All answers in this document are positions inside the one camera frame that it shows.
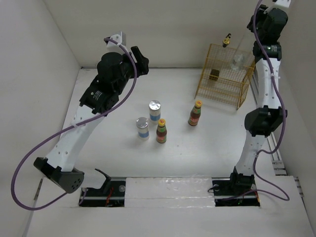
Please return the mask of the silver-lid shaker blue label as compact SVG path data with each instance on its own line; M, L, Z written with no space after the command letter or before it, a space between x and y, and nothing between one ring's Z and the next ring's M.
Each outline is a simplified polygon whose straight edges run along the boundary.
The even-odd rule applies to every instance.
M149 103L149 118L154 124L158 124L161 117L161 103L158 100L152 100Z

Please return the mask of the clear liquid glass cruet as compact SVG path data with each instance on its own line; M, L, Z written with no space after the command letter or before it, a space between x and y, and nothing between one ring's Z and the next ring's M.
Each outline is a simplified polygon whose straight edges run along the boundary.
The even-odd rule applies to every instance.
M234 53L233 59L231 61L231 69L232 70L240 70L247 57L247 50L248 48L248 33L247 31L244 32L242 39L239 42L239 45Z

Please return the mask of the dark sauce glass cruet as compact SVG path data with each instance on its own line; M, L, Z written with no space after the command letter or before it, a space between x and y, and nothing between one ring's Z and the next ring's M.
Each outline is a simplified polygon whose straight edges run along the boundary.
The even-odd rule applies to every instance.
M223 69L223 66L226 62L226 53L227 46L230 44L231 33L228 33L227 36L223 39L222 45L217 49L209 79L217 81L220 75L220 71Z

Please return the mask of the yellow-capped brown sauce bottle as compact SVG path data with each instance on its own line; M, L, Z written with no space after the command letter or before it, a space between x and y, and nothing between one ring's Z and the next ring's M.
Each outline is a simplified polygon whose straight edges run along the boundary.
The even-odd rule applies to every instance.
M156 140L159 143L165 143L167 140L167 129L165 119L160 119L158 121L158 126L156 130Z

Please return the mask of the yellow-capped red sauce bottle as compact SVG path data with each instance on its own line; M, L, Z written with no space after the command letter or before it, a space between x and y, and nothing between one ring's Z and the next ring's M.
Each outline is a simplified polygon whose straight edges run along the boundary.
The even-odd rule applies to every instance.
M201 115L201 107L202 107L202 101L196 100L195 105L191 110L190 117L188 119L189 125L196 126L198 124L198 121Z

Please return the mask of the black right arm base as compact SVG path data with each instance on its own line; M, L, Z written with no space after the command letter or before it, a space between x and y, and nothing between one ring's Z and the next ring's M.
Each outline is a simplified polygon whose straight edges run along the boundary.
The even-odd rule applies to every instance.
M260 206L256 185L231 187L229 178L212 178L208 192L213 194L216 207Z

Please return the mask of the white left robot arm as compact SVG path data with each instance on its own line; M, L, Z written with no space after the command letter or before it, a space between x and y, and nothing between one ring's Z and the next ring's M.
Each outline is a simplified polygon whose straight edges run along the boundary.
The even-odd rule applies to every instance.
M84 172L76 169L75 163L89 136L105 118L105 112L118 103L128 81L149 72L149 60L137 46L131 48L131 54L136 59L134 65L127 54L108 52L102 56L96 77L79 100L70 129L45 157L34 161L37 170L68 194L84 180Z

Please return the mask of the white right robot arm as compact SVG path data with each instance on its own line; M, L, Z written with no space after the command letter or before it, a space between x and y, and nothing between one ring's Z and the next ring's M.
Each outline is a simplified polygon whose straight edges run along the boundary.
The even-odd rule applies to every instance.
M259 3L247 26L255 36L253 55L259 93L257 108L245 117L246 141L228 182L234 198L252 192L251 186L258 176L258 156L269 153L262 148L264 142L278 127L285 131L287 110L278 90L278 70L282 59L278 39L287 21L284 10Z

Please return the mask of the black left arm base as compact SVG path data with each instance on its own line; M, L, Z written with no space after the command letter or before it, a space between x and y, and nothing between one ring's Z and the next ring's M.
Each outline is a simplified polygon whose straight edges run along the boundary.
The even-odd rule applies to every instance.
M82 188L80 207L124 207L126 178L112 178L96 188Z

